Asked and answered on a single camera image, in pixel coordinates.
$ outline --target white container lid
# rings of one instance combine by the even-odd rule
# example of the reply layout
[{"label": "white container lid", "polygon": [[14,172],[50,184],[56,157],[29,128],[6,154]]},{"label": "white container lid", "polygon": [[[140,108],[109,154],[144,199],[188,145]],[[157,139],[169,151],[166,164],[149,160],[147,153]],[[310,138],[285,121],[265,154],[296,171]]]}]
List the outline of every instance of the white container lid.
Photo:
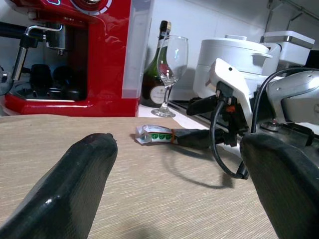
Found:
[{"label": "white container lid", "polygon": [[238,47],[238,48],[244,48],[244,49],[258,51],[262,53],[267,53],[269,51],[269,49],[266,46],[260,43],[246,41],[246,40],[232,39],[232,38],[222,38],[222,37],[212,38],[209,40],[203,40],[202,45]]},{"label": "white container lid", "polygon": [[297,33],[295,31],[270,31],[270,32],[265,32],[264,37],[273,37],[273,36],[291,36],[297,39],[300,39],[302,41],[308,42],[310,44],[314,44],[315,40],[301,35],[300,33]]}]

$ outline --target countertop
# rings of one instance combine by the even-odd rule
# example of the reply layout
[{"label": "countertop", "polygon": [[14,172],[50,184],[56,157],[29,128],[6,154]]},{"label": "countertop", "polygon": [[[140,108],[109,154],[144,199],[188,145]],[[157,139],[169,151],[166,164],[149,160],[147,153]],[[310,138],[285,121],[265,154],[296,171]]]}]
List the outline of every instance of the countertop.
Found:
[{"label": "countertop", "polygon": [[[229,178],[207,151],[139,145],[143,124],[181,127],[163,118],[0,118],[0,225],[72,144],[109,132],[119,152],[90,239],[277,238],[250,179]],[[240,161],[220,153],[230,167]]]}]

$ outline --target red espresso machine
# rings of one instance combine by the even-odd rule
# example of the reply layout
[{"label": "red espresso machine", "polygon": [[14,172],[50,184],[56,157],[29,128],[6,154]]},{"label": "red espresso machine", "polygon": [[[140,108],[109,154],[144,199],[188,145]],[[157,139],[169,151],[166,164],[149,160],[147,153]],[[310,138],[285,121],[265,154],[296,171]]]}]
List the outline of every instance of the red espresso machine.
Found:
[{"label": "red espresso machine", "polygon": [[[136,116],[153,0],[7,2],[37,25],[26,29],[27,41],[21,39],[12,72],[14,84],[5,96],[6,108],[26,115]],[[35,31],[43,32],[47,47],[67,58],[73,85],[64,93],[63,88],[52,85],[35,87],[19,81],[28,47],[37,47],[31,36]]]}]

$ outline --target wire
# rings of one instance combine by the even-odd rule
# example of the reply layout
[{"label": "wire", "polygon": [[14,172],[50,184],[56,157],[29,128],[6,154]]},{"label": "wire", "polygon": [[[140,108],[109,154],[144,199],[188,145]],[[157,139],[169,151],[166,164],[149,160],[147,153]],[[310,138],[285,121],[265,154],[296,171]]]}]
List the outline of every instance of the wire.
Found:
[{"label": "wire", "polygon": [[238,173],[233,173],[232,171],[229,170],[229,168],[223,163],[221,160],[218,152],[217,152],[217,147],[216,147],[216,138],[215,138],[215,130],[216,130],[216,125],[217,125],[217,118],[218,115],[220,114],[221,110],[223,109],[224,105],[226,104],[225,100],[220,100],[217,104],[217,107],[215,109],[215,112],[212,113],[211,116],[211,123],[210,123],[210,138],[211,138],[211,149],[213,151],[214,158],[218,165],[222,168],[222,170],[228,174],[229,176],[233,178],[243,178],[243,175],[238,174]]},{"label": "wire", "polygon": [[259,88],[259,90],[258,90],[258,92],[256,94],[256,99],[255,99],[255,103],[254,103],[252,124],[251,124],[251,133],[255,133],[256,132],[257,119],[258,119],[258,109],[259,109],[259,104],[260,104],[260,100],[261,100],[261,95],[265,91],[268,83],[271,82],[275,77],[277,77],[277,76],[279,76],[281,74],[290,73],[290,72],[298,73],[298,72],[302,72],[302,71],[318,71],[318,69],[316,69],[316,68],[306,68],[306,67],[288,68],[288,69],[277,71],[277,72],[271,74],[262,83],[262,85],[260,86],[260,88]]}]

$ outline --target fabric surface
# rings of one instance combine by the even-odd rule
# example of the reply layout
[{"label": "fabric surface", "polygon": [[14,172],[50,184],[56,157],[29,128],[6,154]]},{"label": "fabric surface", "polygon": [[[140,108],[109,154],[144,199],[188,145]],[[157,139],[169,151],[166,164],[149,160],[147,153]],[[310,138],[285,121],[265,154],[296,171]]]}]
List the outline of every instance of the fabric surface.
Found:
[{"label": "fabric surface", "polygon": [[[250,179],[230,179],[209,151],[139,145],[144,124],[180,128],[159,118],[0,118],[0,224],[72,144],[100,132],[119,151],[89,239],[277,238]],[[239,159],[219,151],[235,170]]]}]

